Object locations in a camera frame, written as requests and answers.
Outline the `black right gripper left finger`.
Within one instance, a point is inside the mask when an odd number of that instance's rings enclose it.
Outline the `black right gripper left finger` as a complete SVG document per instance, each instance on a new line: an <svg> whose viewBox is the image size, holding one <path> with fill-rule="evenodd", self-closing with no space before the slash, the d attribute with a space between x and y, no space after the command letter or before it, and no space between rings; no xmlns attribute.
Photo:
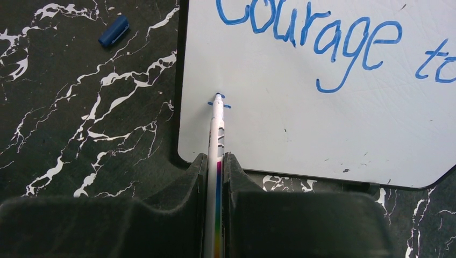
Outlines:
<svg viewBox="0 0 456 258"><path fill-rule="evenodd" d="M144 200L8 199L1 204L1 257L200 257L207 159L199 154Z"/></svg>

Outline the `blue and white marker pen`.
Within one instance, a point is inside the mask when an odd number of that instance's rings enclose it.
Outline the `blue and white marker pen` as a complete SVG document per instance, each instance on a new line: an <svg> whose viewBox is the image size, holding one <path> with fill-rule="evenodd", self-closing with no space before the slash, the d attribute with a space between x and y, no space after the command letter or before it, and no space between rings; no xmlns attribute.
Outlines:
<svg viewBox="0 0 456 258"><path fill-rule="evenodd" d="M224 257L223 237L223 158L224 158L224 95L215 94L211 102L208 174L203 257Z"/></svg>

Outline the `blue marker cap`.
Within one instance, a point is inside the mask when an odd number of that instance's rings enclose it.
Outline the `blue marker cap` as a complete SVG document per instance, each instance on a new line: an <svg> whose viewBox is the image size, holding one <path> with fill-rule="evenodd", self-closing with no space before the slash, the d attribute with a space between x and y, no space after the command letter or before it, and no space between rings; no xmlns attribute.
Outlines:
<svg viewBox="0 0 456 258"><path fill-rule="evenodd" d="M98 38L98 42L102 47L108 48L121 38L129 28L128 19L121 15L103 32Z"/></svg>

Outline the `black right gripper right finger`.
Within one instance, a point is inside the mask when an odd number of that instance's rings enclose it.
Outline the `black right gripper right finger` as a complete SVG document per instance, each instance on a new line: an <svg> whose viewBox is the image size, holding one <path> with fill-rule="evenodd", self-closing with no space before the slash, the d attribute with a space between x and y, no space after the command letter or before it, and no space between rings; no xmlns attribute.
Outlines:
<svg viewBox="0 0 456 258"><path fill-rule="evenodd" d="M224 156L227 257L394 257L380 208L362 193L262 190Z"/></svg>

